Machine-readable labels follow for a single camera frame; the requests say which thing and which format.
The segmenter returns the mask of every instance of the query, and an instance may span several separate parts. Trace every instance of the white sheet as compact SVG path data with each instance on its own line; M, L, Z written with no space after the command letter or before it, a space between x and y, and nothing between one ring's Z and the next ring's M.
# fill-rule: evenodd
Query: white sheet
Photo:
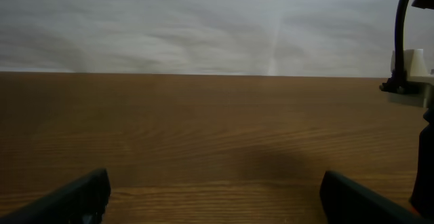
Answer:
M398 0L0 0L0 70L387 77ZM434 60L434 11L406 48Z

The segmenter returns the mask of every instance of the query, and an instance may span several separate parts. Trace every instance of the wood grain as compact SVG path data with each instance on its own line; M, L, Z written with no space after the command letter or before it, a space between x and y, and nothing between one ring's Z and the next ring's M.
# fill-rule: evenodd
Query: wood grain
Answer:
M328 169L403 204L425 110L382 81L0 73L0 214L98 167L105 223L325 223Z

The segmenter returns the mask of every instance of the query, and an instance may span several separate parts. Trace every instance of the brown tabletop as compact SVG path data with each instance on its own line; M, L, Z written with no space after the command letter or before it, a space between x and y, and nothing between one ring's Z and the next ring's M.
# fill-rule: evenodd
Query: brown tabletop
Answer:
M325 223L329 169L404 204L425 110L382 81L0 73L0 214L99 167L105 223Z

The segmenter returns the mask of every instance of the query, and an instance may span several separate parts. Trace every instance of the black cord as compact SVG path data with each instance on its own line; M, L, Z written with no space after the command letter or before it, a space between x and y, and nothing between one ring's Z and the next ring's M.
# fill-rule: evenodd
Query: black cord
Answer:
M380 89L385 92L394 93L412 93L414 90L410 88L406 78L404 69L404 20L406 19L406 10L410 0L399 0L395 18L395 69L392 72L392 77L380 86Z

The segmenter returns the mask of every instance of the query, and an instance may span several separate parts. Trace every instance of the black cable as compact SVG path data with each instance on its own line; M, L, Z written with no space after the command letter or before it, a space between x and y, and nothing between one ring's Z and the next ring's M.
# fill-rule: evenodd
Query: black cable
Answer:
M395 72L398 79L404 76L404 20L410 0L399 0L395 19Z

